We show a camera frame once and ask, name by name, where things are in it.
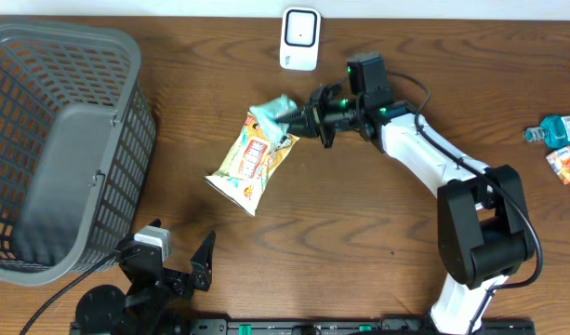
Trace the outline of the orange wiper sheet bag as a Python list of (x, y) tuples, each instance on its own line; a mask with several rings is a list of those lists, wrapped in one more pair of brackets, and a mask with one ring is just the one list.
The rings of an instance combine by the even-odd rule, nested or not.
[(219, 169), (204, 180), (248, 215), (255, 216), (269, 179), (298, 140), (286, 134), (278, 145), (270, 143), (256, 117), (248, 113)]

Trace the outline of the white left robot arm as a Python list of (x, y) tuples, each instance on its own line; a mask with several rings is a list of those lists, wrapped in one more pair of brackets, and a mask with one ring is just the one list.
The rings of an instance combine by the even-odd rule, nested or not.
[(113, 257), (130, 281), (123, 292), (113, 285), (89, 290), (78, 302), (72, 334), (190, 334), (191, 323), (167, 306), (192, 298), (212, 283), (216, 233), (210, 232), (190, 259), (189, 273), (166, 268), (170, 232), (156, 219), (116, 245)]

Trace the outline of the teal package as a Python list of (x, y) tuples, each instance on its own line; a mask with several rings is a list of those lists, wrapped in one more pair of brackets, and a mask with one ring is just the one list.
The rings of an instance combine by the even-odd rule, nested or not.
[(256, 118), (263, 134), (270, 143), (279, 146), (288, 132), (289, 125), (279, 123), (278, 119), (282, 116), (291, 115), (297, 108), (298, 106), (293, 100), (282, 95), (261, 105), (250, 106), (249, 112)]

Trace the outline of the teal mouthwash bottle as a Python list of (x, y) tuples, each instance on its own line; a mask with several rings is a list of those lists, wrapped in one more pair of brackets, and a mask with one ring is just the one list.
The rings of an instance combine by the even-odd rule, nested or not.
[(536, 127), (524, 131), (527, 142), (544, 142), (551, 149), (561, 149), (570, 145), (570, 115), (548, 116)]

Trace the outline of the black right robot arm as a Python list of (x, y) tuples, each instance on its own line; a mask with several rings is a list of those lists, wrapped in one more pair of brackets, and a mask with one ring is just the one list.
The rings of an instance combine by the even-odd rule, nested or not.
[(534, 283), (543, 254), (528, 217), (519, 174), (489, 167), (441, 137), (421, 107), (395, 100), (389, 88), (338, 99), (340, 85), (316, 89), (308, 102), (277, 117), (299, 137), (332, 146), (342, 131), (356, 130), (406, 166), (437, 199), (438, 250), (447, 271), (442, 292), (420, 333), (484, 334), (482, 320), (500, 290)]

